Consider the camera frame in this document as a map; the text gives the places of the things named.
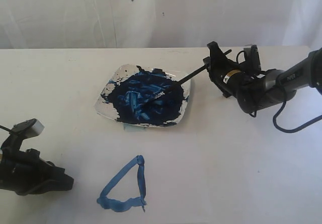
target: white backdrop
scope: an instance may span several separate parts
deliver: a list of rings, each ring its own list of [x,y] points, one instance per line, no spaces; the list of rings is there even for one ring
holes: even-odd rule
[[[0,48],[322,47],[322,0],[0,0]]]

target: dark blue paint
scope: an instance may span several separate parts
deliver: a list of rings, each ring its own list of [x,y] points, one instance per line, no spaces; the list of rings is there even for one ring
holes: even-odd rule
[[[180,115],[180,107],[184,100],[183,89],[176,87],[171,93],[164,95],[152,104],[144,105],[156,94],[170,87],[175,81],[166,77],[161,69],[152,72],[137,66],[139,72],[129,79],[113,83],[115,88],[109,94],[101,94],[107,103],[112,103],[119,113],[118,121],[130,124],[148,123],[156,126],[172,126],[172,121]]]

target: paintbrush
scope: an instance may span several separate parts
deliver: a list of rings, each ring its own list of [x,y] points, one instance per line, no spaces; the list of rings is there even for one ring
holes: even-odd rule
[[[231,49],[226,51],[224,53],[224,55],[228,55],[229,53],[231,53]],[[181,80],[179,80],[178,82],[175,82],[174,84],[172,84],[169,88],[165,89],[164,91],[161,91],[160,93],[156,94],[153,98],[151,98],[150,100],[148,100],[146,103],[143,104],[143,106],[146,106],[152,102],[154,102],[155,100],[159,99],[160,97],[164,96],[165,94],[168,94],[170,92],[172,92],[176,87],[182,85],[183,83],[187,82],[188,80],[190,80],[192,77],[194,77],[195,75],[199,74],[201,71],[207,69],[209,64],[205,64],[202,67],[200,67],[199,69],[195,70],[194,72],[192,72],[191,74],[187,75],[186,77],[183,77]]]

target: plate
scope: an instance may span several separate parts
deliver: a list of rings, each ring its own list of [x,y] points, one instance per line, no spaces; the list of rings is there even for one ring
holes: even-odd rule
[[[185,76],[187,73],[183,71],[125,64],[105,85],[95,109],[104,117],[135,126],[176,125],[188,105],[190,80],[153,103],[145,103]]]

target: yellow label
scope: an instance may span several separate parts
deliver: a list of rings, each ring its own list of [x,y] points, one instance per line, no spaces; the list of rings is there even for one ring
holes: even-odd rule
[[[223,82],[227,84],[229,78],[239,72],[241,72],[239,69],[233,69],[232,71],[228,72],[227,75],[225,75],[225,77],[223,78]]]

